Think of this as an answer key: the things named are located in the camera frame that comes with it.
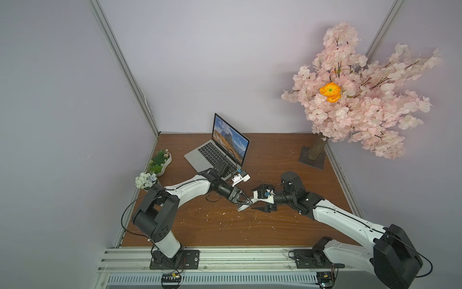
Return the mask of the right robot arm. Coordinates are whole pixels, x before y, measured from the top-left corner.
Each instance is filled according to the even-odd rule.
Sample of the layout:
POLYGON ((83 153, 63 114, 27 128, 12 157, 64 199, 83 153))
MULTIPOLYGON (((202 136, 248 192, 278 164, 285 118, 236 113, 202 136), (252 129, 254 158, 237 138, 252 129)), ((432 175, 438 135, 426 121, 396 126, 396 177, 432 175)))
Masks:
POLYGON ((375 275, 390 289, 407 289, 427 258, 420 254, 407 233, 397 225, 383 226, 355 216, 319 194, 307 191, 295 172, 281 176, 282 190, 262 184, 254 189, 252 202, 287 205, 302 216, 328 225, 357 242, 350 245, 323 238, 316 249, 331 263, 344 264, 375 275))

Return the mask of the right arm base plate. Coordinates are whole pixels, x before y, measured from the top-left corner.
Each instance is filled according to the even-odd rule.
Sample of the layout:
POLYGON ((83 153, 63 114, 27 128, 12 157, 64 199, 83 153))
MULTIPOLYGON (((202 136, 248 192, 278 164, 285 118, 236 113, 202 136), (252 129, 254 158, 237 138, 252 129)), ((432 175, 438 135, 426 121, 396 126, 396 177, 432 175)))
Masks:
POLYGON ((332 263, 320 250, 294 249, 288 257, 295 261, 298 269, 343 269, 344 264, 332 263))

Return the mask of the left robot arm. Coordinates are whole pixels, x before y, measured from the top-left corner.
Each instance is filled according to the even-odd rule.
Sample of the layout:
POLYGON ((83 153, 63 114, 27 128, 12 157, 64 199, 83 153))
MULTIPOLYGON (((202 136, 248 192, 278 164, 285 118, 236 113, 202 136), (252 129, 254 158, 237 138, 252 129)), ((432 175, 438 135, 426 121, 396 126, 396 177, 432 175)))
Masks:
POLYGON ((168 187, 151 181, 152 186, 139 197, 141 204, 132 217, 132 223, 140 230, 138 235, 149 239, 163 258, 174 260, 182 245, 172 233, 172 226, 182 205, 214 191, 233 204, 250 206, 252 201, 235 183, 229 184, 222 179, 224 172, 224 169, 209 168, 168 187))

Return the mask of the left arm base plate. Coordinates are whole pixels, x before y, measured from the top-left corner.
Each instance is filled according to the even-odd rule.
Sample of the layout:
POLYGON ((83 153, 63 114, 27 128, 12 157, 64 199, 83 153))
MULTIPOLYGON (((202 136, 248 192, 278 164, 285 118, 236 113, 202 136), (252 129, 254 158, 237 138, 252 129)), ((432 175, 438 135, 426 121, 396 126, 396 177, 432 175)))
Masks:
POLYGON ((200 251, 180 249, 177 254, 168 258, 160 250, 151 252, 150 270, 196 270, 199 267, 200 251))

